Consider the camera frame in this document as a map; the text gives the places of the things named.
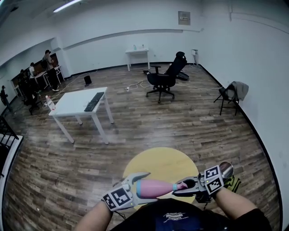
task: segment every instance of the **baseboard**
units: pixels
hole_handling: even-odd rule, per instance
[[[201,64],[199,64],[199,66],[201,66],[204,71],[210,76],[212,77],[212,79],[220,86],[223,87],[222,84],[209,72],[207,71]],[[273,177],[274,177],[274,181],[275,181],[275,185],[276,185],[276,189],[278,192],[278,201],[279,201],[279,208],[280,208],[280,231],[282,231],[282,226],[283,226],[283,204],[282,204],[282,198],[281,198],[281,191],[280,191],[280,187],[279,187],[279,183],[278,183],[278,179],[277,176],[275,174],[275,170],[273,168],[273,164],[271,162],[270,156],[265,148],[265,145],[263,143],[263,141],[261,140],[259,134],[257,133],[257,130],[255,129],[254,125],[251,123],[251,121],[249,120],[248,116],[246,115],[246,113],[243,111],[243,109],[237,104],[235,103],[236,107],[238,108],[238,111],[240,111],[242,113],[242,115],[244,116],[244,118],[246,119],[247,123],[250,125],[251,129],[253,130],[254,134],[256,135],[264,154],[266,155],[267,161],[269,163],[270,169],[272,171]]]
[[[150,64],[170,64],[172,62],[152,62]],[[134,63],[134,64],[131,64],[131,66],[138,66],[138,65],[147,65],[148,63]],[[73,76],[76,76],[76,75],[80,75],[80,74],[86,74],[86,73],[91,73],[91,72],[95,72],[97,70],[107,70],[107,69],[112,69],[112,68],[119,68],[119,67],[126,67],[127,64],[125,65],[119,65],[119,66],[111,66],[111,67],[104,67],[104,68],[99,68],[99,69],[93,69],[93,70],[88,70],[88,71],[84,71],[84,72],[79,72],[79,73],[75,73],[75,74],[72,74],[70,77],[73,77]]]
[[[17,98],[17,96],[15,96],[15,97],[13,98],[13,100],[11,100],[11,102],[10,102],[9,104],[13,103],[13,101],[14,101],[16,98]],[[4,109],[4,111],[1,113],[1,116],[3,116],[3,115],[5,114],[6,110],[8,110],[7,107],[6,107],[6,108]]]

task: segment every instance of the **pink object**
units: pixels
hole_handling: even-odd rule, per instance
[[[138,180],[136,182],[136,194],[143,199],[154,199],[169,192],[187,188],[188,186],[184,182],[180,184],[171,184],[161,180]]]

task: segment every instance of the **electrical box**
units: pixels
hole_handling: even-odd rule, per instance
[[[179,11],[179,25],[191,25],[191,13]]]

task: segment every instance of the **keyboard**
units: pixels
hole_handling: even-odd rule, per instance
[[[100,98],[103,96],[104,92],[98,92],[92,98],[92,100],[88,103],[84,111],[93,111],[97,103],[99,102]]]

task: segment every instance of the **yellow round table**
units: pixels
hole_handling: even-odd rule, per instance
[[[128,163],[123,178],[141,171],[151,173],[145,179],[163,180],[172,184],[187,176],[199,174],[194,162],[186,154],[173,148],[151,148],[141,152]],[[188,203],[192,203],[195,199],[195,197],[176,197],[172,193],[159,198],[174,198]]]

